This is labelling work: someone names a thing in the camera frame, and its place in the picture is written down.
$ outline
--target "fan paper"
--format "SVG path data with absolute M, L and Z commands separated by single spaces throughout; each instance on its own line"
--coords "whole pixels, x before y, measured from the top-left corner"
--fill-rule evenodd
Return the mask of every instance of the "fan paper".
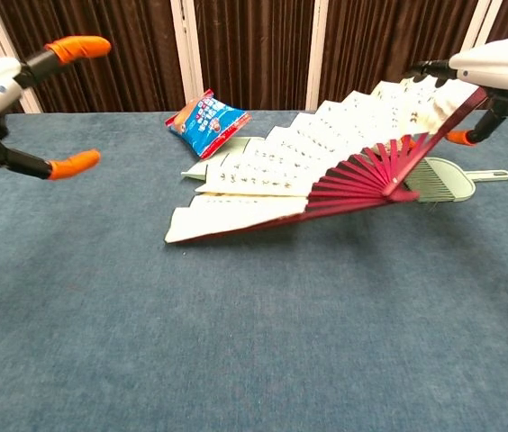
M 382 81 L 371 94 L 352 92 L 301 112 L 264 139 L 222 147 L 200 162 L 205 180 L 187 207 L 174 210 L 165 241 L 416 201 L 404 179 L 486 99 L 481 87 L 435 82 Z

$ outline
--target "blue carpet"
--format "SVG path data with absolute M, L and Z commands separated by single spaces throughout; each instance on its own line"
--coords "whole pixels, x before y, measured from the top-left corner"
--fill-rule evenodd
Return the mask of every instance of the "blue carpet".
M 168 246 L 196 183 L 167 117 L 8 118 L 11 147 L 103 160 L 0 171 L 0 431 L 508 431 L 508 182 Z M 508 121 L 432 155 L 508 169 Z

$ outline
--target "blue snack bag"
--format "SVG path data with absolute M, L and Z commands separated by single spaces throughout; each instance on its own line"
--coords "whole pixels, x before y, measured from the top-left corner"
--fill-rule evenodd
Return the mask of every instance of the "blue snack bag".
M 214 99 L 209 89 L 167 119 L 166 126 L 190 144 L 198 157 L 206 159 L 250 119 L 249 113 Z

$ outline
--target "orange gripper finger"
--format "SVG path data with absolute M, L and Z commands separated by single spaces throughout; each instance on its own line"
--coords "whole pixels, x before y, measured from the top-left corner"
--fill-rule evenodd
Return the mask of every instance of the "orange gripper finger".
M 111 48 L 110 42 L 99 36 L 67 36 L 46 44 L 46 49 L 54 51 L 62 64 L 105 56 Z
M 463 146 L 474 147 L 475 142 L 468 140 L 468 130 L 452 130 L 446 134 L 446 139 L 455 144 L 461 144 Z
M 88 150 L 78 153 L 66 160 L 49 160 L 51 173 L 49 180 L 61 180 L 83 173 L 94 167 L 100 161 L 101 155 L 98 150 Z

